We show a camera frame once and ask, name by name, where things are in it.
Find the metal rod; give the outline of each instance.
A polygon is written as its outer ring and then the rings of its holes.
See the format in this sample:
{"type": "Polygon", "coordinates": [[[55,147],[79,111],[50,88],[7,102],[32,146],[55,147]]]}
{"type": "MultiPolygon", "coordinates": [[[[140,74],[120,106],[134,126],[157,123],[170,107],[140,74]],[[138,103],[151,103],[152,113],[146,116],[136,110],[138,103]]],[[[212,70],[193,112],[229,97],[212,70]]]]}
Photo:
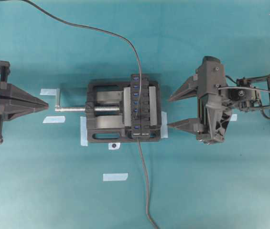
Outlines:
{"type": "Polygon", "coordinates": [[[60,88],[56,89],[56,102],[55,102],[55,108],[60,107],[60,88]]]}
{"type": "MultiPolygon", "coordinates": [[[[119,111],[118,106],[95,106],[94,111],[96,112],[112,112],[119,111]]],[[[70,106],[70,107],[56,107],[56,112],[85,112],[84,106],[70,106]]]]}

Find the robotic arm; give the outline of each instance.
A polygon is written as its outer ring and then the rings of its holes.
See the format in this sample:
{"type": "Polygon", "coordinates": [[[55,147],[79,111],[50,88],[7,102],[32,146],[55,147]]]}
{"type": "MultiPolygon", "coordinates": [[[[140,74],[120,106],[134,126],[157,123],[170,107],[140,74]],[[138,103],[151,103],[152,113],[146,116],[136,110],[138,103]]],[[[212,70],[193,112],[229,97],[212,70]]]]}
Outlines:
{"type": "Polygon", "coordinates": [[[196,135],[196,139],[205,144],[224,142],[225,132],[232,115],[232,109],[240,111],[261,111],[270,105],[262,105],[261,91],[270,93],[270,75],[255,78],[238,79],[235,87],[228,87],[224,66],[220,60],[205,56],[202,65],[186,82],[170,97],[169,101],[177,101],[197,96],[198,117],[171,123],[168,126],[196,135]],[[253,83],[267,81],[269,91],[256,89],[253,83]]]}

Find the teal mat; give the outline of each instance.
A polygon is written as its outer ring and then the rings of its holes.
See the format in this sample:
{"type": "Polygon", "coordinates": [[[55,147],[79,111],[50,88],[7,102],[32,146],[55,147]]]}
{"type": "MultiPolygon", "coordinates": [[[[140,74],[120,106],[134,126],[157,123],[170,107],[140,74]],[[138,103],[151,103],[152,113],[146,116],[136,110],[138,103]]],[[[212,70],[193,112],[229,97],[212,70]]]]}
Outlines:
{"type": "MultiPolygon", "coordinates": [[[[270,0],[47,0],[58,17],[129,38],[145,73],[162,89],[168,121],[196,117],[196,99],[168,103],[205,55],[234,79],[270,73],[270,0]]],[[[68,27],[30,5],[0,2],[0,60],[9,82],[49,103],[49,110],[4,123],[0,146],[0,229],[149,229],[136,144],[109,151],[80,145],[80,114],[43,124],[62,88],[62,105],[83,105],[92,79],[137,73],[120,39],[68,27]],[[103,182],[104,173],[129,173],[103,182]]],[[[239,113],[223,144],[205,146],[169,129],[143,143],[151,179],[151,215],[162,229],[270,229],[270,121],[239,113]]]]}

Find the tape strip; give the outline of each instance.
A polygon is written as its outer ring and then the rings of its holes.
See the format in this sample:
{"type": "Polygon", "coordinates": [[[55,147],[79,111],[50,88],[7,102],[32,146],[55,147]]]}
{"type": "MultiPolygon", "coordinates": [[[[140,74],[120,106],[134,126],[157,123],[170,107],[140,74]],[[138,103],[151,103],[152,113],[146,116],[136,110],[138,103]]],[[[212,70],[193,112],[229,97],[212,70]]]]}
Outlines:
{"type": "Polygon", "coordinates": [[[65,116],[47,116],[43,123],[64,123],[65,121],[65,116]]]}
{"type": "Polygon", "coordinates": [[[104,173],[103,181],[126,181],[128,177],[128,173],[104,173]]]}
{"type": "Polygon", "coordinates": [[[56,89],[45,89],[40,90],[40,95],[56,95],[56,89]]]}
{"type": "Polygon", "coordinates": [[[235,122],[238,120],[238,115],[237,114],[232,114],[230,117],[230,121],[235,122]]]}
{"type": "Polygon", "coordinates": [[[81,116],[81,146],[88,146],[86,117],[81,116]]]}
{"type": "Polygon", "coordinates": [[[120,149],[120,146],[121,146],[121,143],[120,142],[108,143],[108,149],[109,150],[120,149]]]}
{"type": "Polygon", "coordinates": [[[162,111],[162,126],[160,129],[161,138],[168,138],[168,117],[167,113],[162,111]]]}

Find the screw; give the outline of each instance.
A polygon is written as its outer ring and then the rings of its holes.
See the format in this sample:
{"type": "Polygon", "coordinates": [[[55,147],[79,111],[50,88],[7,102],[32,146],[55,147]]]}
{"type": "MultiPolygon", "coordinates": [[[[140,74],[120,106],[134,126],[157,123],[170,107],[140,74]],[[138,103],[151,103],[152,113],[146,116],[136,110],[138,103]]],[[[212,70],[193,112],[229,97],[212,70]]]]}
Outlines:
{"type": "Polygon", "coordinates": [[[244,93],[244,91],[241,90],[241,91],[238,91],[238,95],[239,95],[239,96],[244,96],[245,93],[244,93]]]}

